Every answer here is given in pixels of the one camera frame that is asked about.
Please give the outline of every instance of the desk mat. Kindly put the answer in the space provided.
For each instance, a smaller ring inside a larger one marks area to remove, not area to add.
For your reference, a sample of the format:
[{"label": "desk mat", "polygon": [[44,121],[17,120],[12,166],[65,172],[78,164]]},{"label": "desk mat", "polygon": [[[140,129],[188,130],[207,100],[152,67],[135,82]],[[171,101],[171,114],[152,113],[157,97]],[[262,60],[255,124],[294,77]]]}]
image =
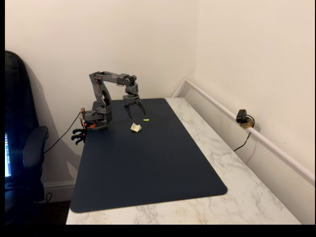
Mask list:
[{"label": "desk mat", "polygon": [[[85,140],[71,210],[76,213],[223,195],[227,188],[165,99],[143,115],[113,101],[113,120]],[[133,122],[142,130],[130,130]]]}]

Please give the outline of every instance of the black office chair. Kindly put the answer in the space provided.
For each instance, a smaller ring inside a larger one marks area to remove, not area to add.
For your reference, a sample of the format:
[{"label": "black office chair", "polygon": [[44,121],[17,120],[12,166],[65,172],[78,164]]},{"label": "black office chair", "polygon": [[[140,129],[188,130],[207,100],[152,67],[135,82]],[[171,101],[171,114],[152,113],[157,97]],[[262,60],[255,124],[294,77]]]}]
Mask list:
[{"label": "black office chair", "polygon": [[22,59],[5,51],[5,132],[12,176],[5,178],[5,224],[25,224],[34,201],[44,200],[40,181],[46,126],[39,126]]}]

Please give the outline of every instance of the robotic arm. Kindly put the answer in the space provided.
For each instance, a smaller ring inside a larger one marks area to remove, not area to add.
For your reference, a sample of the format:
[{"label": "robotic arm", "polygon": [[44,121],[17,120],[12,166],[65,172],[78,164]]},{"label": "robotic arm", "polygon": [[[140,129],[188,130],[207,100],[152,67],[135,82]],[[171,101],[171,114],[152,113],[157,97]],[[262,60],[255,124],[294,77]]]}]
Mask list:
[{"label": "robotic arm", "polygon": [[125,86],[127,95],[123,96],[124,107],[127,114],[132,118],[130,112],[130,105],[138,105],[143,113],[146,115],[143,104],[138,95],[138,84],[136,83],[136,76],[128,74],[115,74],[110,72],[95,72],[89,75],[93,85],[93,91],[97,99],[98,107],[95,110],[85,111],[81,110],[81,118],[85,121],[84,129],[75,129],[73,134],[80,131],[80,135],[72,136],[72,140],[80,138],[76,144],[81,140],[84,141],[85,129],[92,131],[100,131],[106,128],[108,123],[112,121],[112,105],[109,91],[104,85],[104,81],[116,83],[119,86]]}]

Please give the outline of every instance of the dark floor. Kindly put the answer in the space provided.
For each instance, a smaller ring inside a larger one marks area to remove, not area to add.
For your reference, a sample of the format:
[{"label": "dark floor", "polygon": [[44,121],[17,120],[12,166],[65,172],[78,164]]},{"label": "dark floor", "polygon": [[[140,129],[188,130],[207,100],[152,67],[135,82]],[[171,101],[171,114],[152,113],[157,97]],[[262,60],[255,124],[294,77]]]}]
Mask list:
[{"label": "dark floor", "polygon": [[30,225],[64,225],[66,224],[70,201],[34,204]]}]

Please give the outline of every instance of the desk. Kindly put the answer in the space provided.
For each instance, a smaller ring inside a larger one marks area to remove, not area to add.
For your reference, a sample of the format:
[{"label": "desk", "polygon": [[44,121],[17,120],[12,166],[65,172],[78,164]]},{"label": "desk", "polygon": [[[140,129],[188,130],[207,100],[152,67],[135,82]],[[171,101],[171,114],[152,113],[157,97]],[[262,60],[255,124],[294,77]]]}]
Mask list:
[{"label": "desk", "polygon": [[66,224],[300,224],[184,98],[167,102],[228,187],[226,195],[74,213]]}]

